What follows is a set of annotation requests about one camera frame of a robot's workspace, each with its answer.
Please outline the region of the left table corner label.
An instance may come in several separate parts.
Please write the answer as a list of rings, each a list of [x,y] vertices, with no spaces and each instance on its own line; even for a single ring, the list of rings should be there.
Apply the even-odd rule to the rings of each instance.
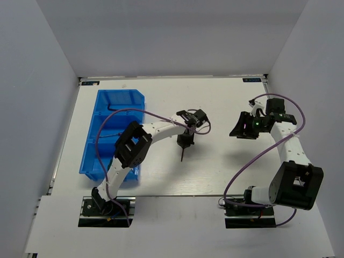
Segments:
[[[81,82],[81,85],[84,86],[84,85],[99,85],[100,84],[100,81],[83,81]]]

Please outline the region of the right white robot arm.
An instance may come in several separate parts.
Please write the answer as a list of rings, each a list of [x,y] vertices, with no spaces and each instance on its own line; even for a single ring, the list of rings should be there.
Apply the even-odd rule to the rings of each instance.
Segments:
[[[268,99],[265,105],[253,98],[249,104],[251,112],[240,113],[230,136],[255,140],[260,133],[269,133],[275,144],[268,150],[277,148],[281,166],[267,187],[249,187],[237,205],[249,214],[273,205],[312,209],[324,172],[306,156],[298,137],[301,128],[294,115],[286,113],[284,100],[278,97]]]

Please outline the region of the blue plastic divided bin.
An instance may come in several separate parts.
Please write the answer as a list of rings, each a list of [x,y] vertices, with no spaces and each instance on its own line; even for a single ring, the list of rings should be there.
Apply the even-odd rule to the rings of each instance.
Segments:
[[[102,163],[106,167],[112,161],[115,142],[128,124],[132,121],[137,121],[139,124],[143,123],[144,114],[135,109],[143,110],[145,108],[145,97],[136,89],[98,91],[79,170],[80,174],[87,176],[92,181],[104,179],[104,172],[95,150],[99,128],[112,112],[126,108],[131,110],[120,112],[111,117],[99,136],[98,151]]]

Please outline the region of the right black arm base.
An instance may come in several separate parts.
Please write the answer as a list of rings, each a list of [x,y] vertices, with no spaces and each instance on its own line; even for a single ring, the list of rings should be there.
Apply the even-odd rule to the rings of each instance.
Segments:
[[[224,209],[226,229],[276,228],[272,207],[253,208],[228,204],[223,198],[218,205]]]

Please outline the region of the table corner label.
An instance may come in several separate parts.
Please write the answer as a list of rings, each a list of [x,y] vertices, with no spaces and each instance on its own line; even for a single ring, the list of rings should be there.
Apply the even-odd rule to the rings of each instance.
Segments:
[[[256,78],[256,77],[243,78],[242,80],[245,83],[258,83],[258,82],[262,82],[261,78]]]
[[[83,81],[81,82],[81,85],[84,86],[84,85],[99,85],[100,84],[100,81]]]

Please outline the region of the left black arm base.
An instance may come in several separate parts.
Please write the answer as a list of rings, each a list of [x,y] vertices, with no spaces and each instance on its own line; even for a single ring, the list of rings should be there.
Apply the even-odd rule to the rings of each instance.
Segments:
[[[109,202],[104,211],[100,211],[91,197],[84,197],[80,216],[80,228],[129,228],[123,210],[113,202]]]

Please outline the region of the right table corner label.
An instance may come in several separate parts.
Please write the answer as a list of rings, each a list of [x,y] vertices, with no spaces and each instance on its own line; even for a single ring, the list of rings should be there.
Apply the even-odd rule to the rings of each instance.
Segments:
[[[258,83],[258,82],[262,82],[261,78],[256,78],[256,77],[243,78],[242,80],[245,83]]]

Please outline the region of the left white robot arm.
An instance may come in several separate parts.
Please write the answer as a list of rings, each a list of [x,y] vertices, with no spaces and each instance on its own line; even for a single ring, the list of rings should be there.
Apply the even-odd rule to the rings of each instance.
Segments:
[[[164,118],[148,111],[142,111],[159,118],[155,123],[129,123],[114,144],[114,155],[108,168],[104,169],[102,183],[92,189],[91,197],[95,208],[101,214],[109,214],[113,210],[120,185],[131,169],[140,165],[152,144],[166,138],[177,136],[177,144],[186,149],[194,145],[196,134],[210,133],[211,123],[206,113],[201,110],[178,111],[170,118]]]

